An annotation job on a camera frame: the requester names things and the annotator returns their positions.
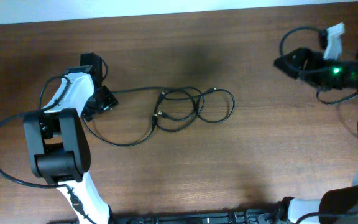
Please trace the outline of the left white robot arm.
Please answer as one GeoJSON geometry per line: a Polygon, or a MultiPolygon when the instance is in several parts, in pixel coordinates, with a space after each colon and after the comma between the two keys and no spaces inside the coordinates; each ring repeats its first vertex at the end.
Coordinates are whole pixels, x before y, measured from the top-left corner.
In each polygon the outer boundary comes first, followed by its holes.
{"type": "Polygon", "coordinates": [[[91,153],[80,119],[115,107],[117,99],[102,84],[108,68],[95,53],[80,56],[41,112],[24,117],[30,167],[36,177],[60,191],[74,209],[77,223],[111,223],[110,206],[90,176],[91,153]]]}

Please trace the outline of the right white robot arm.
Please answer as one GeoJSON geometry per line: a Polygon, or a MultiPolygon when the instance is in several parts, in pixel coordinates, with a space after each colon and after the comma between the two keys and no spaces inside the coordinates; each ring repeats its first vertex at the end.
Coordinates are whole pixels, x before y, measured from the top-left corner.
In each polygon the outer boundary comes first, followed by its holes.
{"type": "MultiPolygon", "coordinates": [[[[287,32],[279,43],[279,58],[274,66],[295,80],[301,80],[323,91],[353,89],[354,93],[330,102],[341,104],[358,97],[358,49],[354,60],[341,60],[344,24],[319,29],[311,26],[297,27],[287,32]],[[322,52],[299,47],[290,53],[284,52],[287,38],[302,30],[318,33],[322,52]]],[[[358,223],[358,162],[356,175],[350,187],[330,190],[318,200],[290,200],[286,214],[287,223],[358,223]]]]}

